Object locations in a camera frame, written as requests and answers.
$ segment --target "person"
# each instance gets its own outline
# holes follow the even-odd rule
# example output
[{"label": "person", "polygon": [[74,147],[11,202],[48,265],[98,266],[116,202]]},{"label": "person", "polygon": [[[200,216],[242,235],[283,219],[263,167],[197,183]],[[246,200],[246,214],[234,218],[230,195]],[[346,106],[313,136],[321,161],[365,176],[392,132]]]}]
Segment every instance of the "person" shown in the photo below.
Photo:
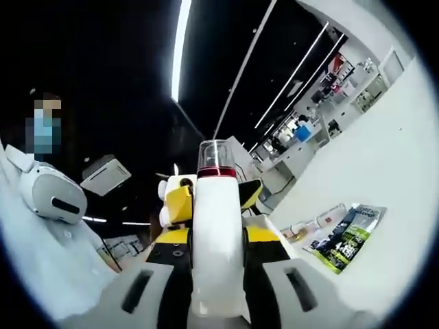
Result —
[{"label": "person", "polygon": [[279,154],[282,154],[283,152],[287,151],[288,148],[283,146],[279,138],[276,136],[272,138],[272,146]]},{"label": "person", "polygon": [[306,115],[304,115],[304,114],[299,115],[297,123],[300,127],[305,125],[305,123],[307,123],[307,122],[309,122],[309,118]]},{"label": "person", "polygon": [[317,119],[317,111],[315,108],[312,108],[311,106],[307,106],[307,114],[312,121],[315,121]]}]

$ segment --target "ceiling light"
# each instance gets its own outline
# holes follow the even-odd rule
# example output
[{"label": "ceiling light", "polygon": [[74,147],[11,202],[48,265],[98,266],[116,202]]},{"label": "ceiling light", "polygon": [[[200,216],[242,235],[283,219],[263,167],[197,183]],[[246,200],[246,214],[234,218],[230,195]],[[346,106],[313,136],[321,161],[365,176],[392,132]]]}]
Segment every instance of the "ceiling light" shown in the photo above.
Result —
[{"label": "ceiling light", "polygon": [[256,145],[258,145],[258,143],[255,143],[248,153],[251,153],[253,149],[256,147]]},{"label": "ceiling light", "polygon": [[230,105],[230,101],[232,100],[233,95],[235,94],[236,88],[238,87],[238,83],[241,79],[241,76],[244,72],[244,69],[246,68],[246,65],[250,59],[250,56],[252,55],[254,46],[256,45],[263,28],[265,27],[265,24],[268,21],[268,18],[270,17],[274,6],[276,5],[277,0],[271,0],[270,4],[268,5],[267,11],[265,12],[265,14],[263,15],[261,24],[258,27],[258,30],[256,31],[256,34],[253,37],[252,43],[250,43],[250,46],[247,50],[247,54],[246,57],[244,57],[244,61],[241,64],[241,67],[239,68],[238,74],[235,78],[235,81],[233,82],[233,86],[232,86],[232,90],[229,92],[226,103],[224,104],[224,107],[222,109],[221,112],[221,116],[219,117],[218,123],[217,123],[217,127],[215,128],[215,132],[213,133],[213,139],[215,139],[217,137],[217,134],[219,132],[219,128],[221,127],[221,123],[224,119],[224,115],[226,115],[226,111],[228,109],[228,106]]},{"label": "ceiling light", "polygon": [[285,112],[286,110],[288,110],[288,108],[294,103],[294,101],[297,99],[297,97],[299,97],[299,95],[304,91],[304,89],[308,86],[308,84],[311,82],[311,80],[314,78],[314,76],[318,73],[318,71],[320,71],[320,69],[322,68],[323,64],[328,60],[329,56],[333,53],[333,51],[335,50],[335,48],[338,46],[338,44],[342,41],[344,37],[344,34],[342,34],[337,42],[334,44],[334,47],[331,48],[331,50],[329,51],[328,55],[324,58],[324,60],[322,61],[322,63],[319,65],[319,67],[314,71],[313,75],[308,79],[308,81],[303,84],[302,88],[297,92],[296,96],[290,101],[290,103],[287,105],[287,107],[284,109],[283,112]]},{"label": "ceiling light", "polygon": [[274,98],[274,101],[271,103],[271,105],[268,107],[268,109],[265,111],[265,113],[263,114],[263,116],[259,119],[258,123],[255,125],[255,128],[258,128],[258,126],[261,124],[263,118],[265,118],[265,116],[268,114],[268,112],[272,109],[274,103],[276,103],[276,101],[278,100],[278,98],[281,96],[281,94],[283,93],[283,91],[287,88],[288,84],[293,80],[293,77],[296,75],[296,73],[299,71],[299,69],[301,68],[302,64],[304,63],[304,61],[308,58],[309,54],[311,53],[311,51],[313,50],[313,48],[316,46],[317,42],[319,41],[319,39],[322,37],[323,33],[326,31],[327,27],[328,27],[329,23],[327,22],[324,27],[322,28],[322,30],[320,31],[320,33],[318,34],[317,38],[314,40],[314,42],[312,43],[312,45],[310,46],[310,48],[308,49],[307,53],[305,54],[305,56],[303,56],[302,60],[300,61],[299,65],[296,67],[296,69],[294,70],[294,72],[291,74],[291,76],[289,77],[287,83],[282,87],[281,91],[279,92],[279,94],[277,94],[277,96]]},{"label": "ceiling light", "polygon": [[133,221],[124,221],[122,224],[123,225],[142,225],[142,226],[151,225],[151,223],[137,223],[137,222],[133,222]]},{"label": "ceiling light", "polygon": [[107,222],[106,219],[92,218],[92,217],[89,217],[89,216],[83,216],[82,219],[85,220],[85,221],[98,221],[100,223],[106,223]]},{"label": "ceiling light", "polygon": [[178,91],[180,89],[180,70],[183,57],[183,45],[185,43],[185,34],[187,19],[191,9],[191,0],[182,0],[180,15],[178,16],[176,43],[174,45],[174,63],[172,64],[172,87],[171,97],[178,102]]},{"label": "ceiling light", "polygon": [[268,132],[270,131],[270,129],[272,129],[272,128],[273,128],[273,126],[274,126],[274,123],[273,123],[273,124],[272,124],[272,125],[270,126],[270,128],[268,128],[268,129],[267,129],[267,131],[266,131],[266,132],[264,132],[264,134],[263,134],[263,135],[265,136],[266,134],[268,134]]}]

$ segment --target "white cylinder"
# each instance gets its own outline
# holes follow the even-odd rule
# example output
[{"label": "white cylinder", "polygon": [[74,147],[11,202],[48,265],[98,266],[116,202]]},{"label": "white cylinder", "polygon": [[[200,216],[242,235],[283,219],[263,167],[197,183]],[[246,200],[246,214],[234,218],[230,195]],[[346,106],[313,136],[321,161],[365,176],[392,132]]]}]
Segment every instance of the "white cylinder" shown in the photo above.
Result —
[{"label": "white cylinder", "polygon": [[244,251],[236,179],[199,178],[194,204],[192,311],[200,317],[240,316]]}]

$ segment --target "table surface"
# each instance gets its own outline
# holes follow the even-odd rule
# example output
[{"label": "table surface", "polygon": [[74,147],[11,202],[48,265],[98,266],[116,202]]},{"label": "table surface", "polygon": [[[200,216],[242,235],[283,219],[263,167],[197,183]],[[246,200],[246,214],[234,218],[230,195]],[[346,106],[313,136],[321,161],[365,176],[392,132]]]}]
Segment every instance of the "table surface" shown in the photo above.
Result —
[{"label": "table surface", "polygon": [[366,114],[317,152],[270,215],[280,230],[340,202],[388,207],[340,275],[295,247],[348,306],[378,318],[412,286],[437,230],[439,120],[423,72],[415,59]]}]

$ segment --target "air conditioner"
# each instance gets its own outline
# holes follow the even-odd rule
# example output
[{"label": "air conditioner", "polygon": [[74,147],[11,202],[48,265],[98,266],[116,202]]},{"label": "air conditioner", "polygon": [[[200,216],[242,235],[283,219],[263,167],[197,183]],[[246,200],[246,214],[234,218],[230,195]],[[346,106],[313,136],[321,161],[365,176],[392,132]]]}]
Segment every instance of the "air conditioner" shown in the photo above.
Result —
[{"label": "air conditioner", "polygon": [[114,155],[103,156],[82,172],[82,188],[103,197],[125,182],[131,173]]}]

